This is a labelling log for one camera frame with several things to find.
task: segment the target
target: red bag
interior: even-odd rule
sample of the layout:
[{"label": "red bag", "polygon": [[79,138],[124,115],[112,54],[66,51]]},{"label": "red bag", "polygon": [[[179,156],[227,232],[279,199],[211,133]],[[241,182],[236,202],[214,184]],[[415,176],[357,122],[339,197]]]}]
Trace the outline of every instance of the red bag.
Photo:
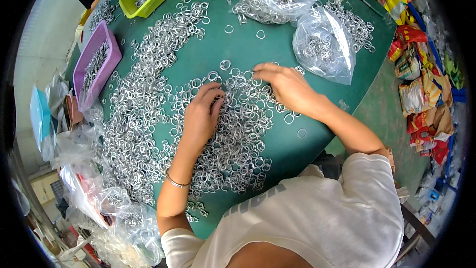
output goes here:
[{"label": "red bag", "polygon": [[423,145],[425,142],[431,142],[433,137],[430,135],[428,127],[422,127],[411,135],[410,147]]},{"label": "red bag", "polygon": [[413,134],[426,126],[426,111],[420,114],[410,114],[407,117],[407,134]]},{"label": "red bag", "polygon": [[400,25],[396,28],[395,41],[390,45],[387,55],[391,61],[396,61],[402,56],[403,51],[411,42],[427,42],[426,34],[410,25]]}]

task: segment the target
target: right hand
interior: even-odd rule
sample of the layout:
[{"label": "right hand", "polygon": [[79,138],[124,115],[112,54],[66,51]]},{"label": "right hand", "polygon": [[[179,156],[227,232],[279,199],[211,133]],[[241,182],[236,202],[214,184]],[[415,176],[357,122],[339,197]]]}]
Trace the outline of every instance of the right hand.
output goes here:
[{"label": "right hand", "polygon": [[315,92],[293,68],[261,63],[253,70],[253,79],[271,83],[277,101],[291,111],[309,116],[316,108],[316,102],[323,96]]}]

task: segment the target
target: purple plastic basket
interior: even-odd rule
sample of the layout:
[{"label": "purple plastic basket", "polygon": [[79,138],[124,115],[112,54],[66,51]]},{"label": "purple plastic basket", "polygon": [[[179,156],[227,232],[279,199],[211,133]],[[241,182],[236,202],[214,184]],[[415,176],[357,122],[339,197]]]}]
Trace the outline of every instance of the purple plastic basket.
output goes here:
[{"label": "purple plastic basket", "polygon": [[[98,74],[94,78],[94,81],[92,82],[91,87],[89,88],[89,91],[86,95],[86,99],[82,99],[80,98],[80,92],[84,83],[86,67],[91,61],[94,53],[106,40],[109,42],[109,55],[99,69]],[[99,97],[99,94],[109,79],[109,76],[111,75],[112,71],[114,71],[121,59],[122,54],[119,50],[119,46],[114,34],[108,28],[106,21],[103,20],[99,22],[98,26],[89,38],[88,43],[84,47],[84,50],[81,53],[81,56],[78,60],[78,63],[76,63],[76,67],[74,68],[73,72],[74,91],[76,93],[78,110],[80,112],[89,109],[94,101]]]}]

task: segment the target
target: white t-shirt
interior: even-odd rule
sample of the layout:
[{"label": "white t-shirt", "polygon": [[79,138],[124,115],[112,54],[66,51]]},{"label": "white t-shirt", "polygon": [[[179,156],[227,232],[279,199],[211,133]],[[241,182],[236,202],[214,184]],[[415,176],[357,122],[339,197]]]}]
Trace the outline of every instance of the white t-shirt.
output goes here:
[{"label": "white t-shirt", "polygon": [[260,241],[315,268],[393,265],[404,222],[388,159],[355,153],[339,181],[310,174],[312,167],[232,207],[207,240],[186,229],[165,232],[169,268],[225,268],[242,247]]}]

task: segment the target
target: left hand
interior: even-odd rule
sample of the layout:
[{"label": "left hand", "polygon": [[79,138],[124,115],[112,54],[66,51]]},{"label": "left hand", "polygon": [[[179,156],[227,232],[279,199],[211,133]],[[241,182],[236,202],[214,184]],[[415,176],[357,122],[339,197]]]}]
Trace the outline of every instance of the left hand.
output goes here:
[{"label": "left hand", "polygon": [[185,110],[183,136],[180,144],[186,144],[191,153],[200,155],[203,147],[215,132],[223,104],[225,92],[220,89],[220,84],[212,82],[200,87],[195,98]]}]

